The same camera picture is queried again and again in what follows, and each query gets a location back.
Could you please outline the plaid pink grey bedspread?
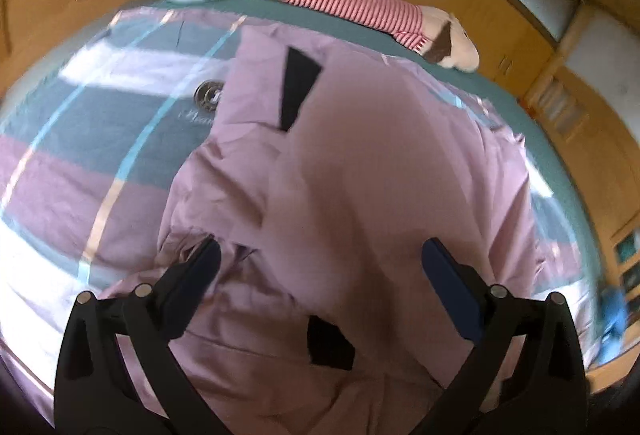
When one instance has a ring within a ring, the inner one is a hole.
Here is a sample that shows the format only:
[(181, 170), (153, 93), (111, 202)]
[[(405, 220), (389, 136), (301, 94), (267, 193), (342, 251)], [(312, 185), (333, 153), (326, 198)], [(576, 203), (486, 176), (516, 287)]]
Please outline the plaid pink grey bedspread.
[(1, 112), (1, 358), (43, 418), (75, 296), (153, 264), (169, 186), (214, 121), (194, 93), (224, 80), (237, 20), (405, 55), (386, 34), (278, 2), (158, 2), (70, 40)]

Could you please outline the pink coat with black trim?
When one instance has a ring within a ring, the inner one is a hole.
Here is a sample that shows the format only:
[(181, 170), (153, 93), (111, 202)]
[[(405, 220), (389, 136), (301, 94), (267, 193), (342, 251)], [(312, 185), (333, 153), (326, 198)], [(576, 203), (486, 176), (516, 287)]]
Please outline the pink coat with black trim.
[(172, 349), (237, 434), (405, 434), (470, 351), (425, 277), (437, 238), (533, 291), (524, 145), (442, 102), (400, 58), (247, 26), (204, 143), (169, 190), (154, 266), (207, 236), (221, 269)]

